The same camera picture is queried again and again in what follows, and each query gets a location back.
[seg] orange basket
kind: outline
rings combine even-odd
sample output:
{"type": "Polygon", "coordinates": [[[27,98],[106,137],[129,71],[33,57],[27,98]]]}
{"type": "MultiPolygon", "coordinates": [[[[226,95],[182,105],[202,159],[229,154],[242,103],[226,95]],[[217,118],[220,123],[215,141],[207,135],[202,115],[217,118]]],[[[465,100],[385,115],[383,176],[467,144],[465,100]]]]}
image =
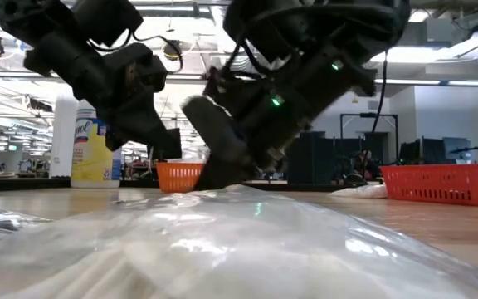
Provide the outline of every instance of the orange basket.
{"type": "Polygon", "coordinates": [[[159,189],[165,193],[185,193],[193,189],[202,172],[202,163],[157,162],[159,189]]]}
{"type": "Polygon", "coordinates": [[[383,166],[390,199],[478,206],[478,164],[383,166]]]}

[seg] ceiling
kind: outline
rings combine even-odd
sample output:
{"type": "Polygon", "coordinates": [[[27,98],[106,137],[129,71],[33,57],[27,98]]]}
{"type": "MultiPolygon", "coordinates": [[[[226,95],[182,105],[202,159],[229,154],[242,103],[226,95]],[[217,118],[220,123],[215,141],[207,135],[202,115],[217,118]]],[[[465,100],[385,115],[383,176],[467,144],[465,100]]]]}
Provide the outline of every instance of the ceiling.
{"type": "MultiPolygon", "coordinates": [[[[199,76],[210,65],[220,64],[226,60],[227,54],[235,46],[233,41],[221,29],[222,12],[230,1],[227,0],[199,0],[198,17],[193,17],[193,2],[185,0],[177,1],[132,1],[144,16],[144,24],[136,32],[140,38],[163,35],[168,39],[181,41],[183,49],[184,68],[179,72],[180,76],[199,76]]],[[[416,10],[425,10],[434,17],[465,17],[478,13],[478,0],[451,0],[451,1],[425,1],[411,0],[412,7],[416,10]]],[[[39,100],[55,108],[56,95],[66,84],[60,79],[35,78],[30,76],[22,67],[24,51],[27,45],[22,45],[15,38],[0,32],[5,54],[0,57],[0,130],[8,132],[10,129],[21,132],[41,132],[47,138],[52,131],[52,114],[33,110],[27,106],[28,99],[39,100]],[[19,117],[3,117],[5,115],[18,115],[19,117]]],[[[116,45],[124,40],[121,37],[116,45]]],[[[165,59],[160,40],[152,40],[145,43],[153,49],[169,70],[178,67],[177,62],[165,59]]],[[[380,70],[381,63],[370,62],[368,67],[380,70]]],[[[473,69],[466,64],[465,70],[460,70],[462,63],[456,63],[456,68],[451,74],[465,74],[473,76],[473,69]]],[[[428,78],[434,73],[429,72],[427,63],[390,63],[388,66],[389,78],[428,78]]],[[[183,145],[186,149],[200,145],[202,141],[192,130],[190,124],[183,117],[179,106],[189,96],[202,92],[203,82],[171,80],[164,91],[154,97],[156,111],[163,117],[167,127],[181,127],[183,132],[183,145]]],[[[132,150],[141,148],[140,145],[129,145],[132,150]]]]}

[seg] pillar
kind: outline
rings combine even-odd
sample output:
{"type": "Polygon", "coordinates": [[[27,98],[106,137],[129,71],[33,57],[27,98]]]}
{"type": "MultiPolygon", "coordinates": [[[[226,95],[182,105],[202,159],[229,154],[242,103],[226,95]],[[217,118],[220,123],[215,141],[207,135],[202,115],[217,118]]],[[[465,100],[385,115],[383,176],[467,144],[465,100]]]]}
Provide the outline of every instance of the pillar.
{"type": "Polygon", "coordinates": [[[75,120],[79,101],[73,90],[65,86],[59,91],[55,103],[53,123],[53,142],[51,147],[51,166],[49,177],[70,177],[75,138],[75,120]]]}
{"type": "Polygon", "coordinates": [[[23,144],[9,142],[5,160],[3,161],[5,163],[5,171],[17,174],[20,171],[20,161],[22,161],[22,159],[23,144]]]}

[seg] green led light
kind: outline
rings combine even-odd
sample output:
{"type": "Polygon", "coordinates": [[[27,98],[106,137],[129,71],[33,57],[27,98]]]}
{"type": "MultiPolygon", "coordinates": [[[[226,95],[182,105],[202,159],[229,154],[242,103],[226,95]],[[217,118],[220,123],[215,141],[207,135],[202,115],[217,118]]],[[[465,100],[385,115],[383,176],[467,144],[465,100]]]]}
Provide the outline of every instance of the green led light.
{"type": "Polygon", "coordinates": [[[276,107],[281,106],[281,103],[278,101],[278,99],[272,99],[272,104],[276,107]]]}

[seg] metal frame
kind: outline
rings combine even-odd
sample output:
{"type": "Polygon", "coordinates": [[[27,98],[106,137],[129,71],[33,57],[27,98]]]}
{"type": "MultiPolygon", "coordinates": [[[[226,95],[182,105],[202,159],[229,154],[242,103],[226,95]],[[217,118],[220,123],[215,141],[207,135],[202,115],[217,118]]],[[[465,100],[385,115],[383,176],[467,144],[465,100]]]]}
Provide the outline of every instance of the metal frame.
{"type": "MultiPolygon", "coordinates": [[[[344,128],[356,117],[359,118],[375,118],[375,113],[343,113],[340,115],[340,147],[344,148],[344,128]],[[344,118],[350,116],[350,119],[344,123],[344,118]]],[[[380,118],[383,118],[390,126],[394,128],[396,133],[396,160],[399,159],[399,130],[398,130],[398,115],[393,114],[384,114],[379,115],[380,118]],[[388,118],[394,118],[394,123],[390,122],[388,118]]]]}

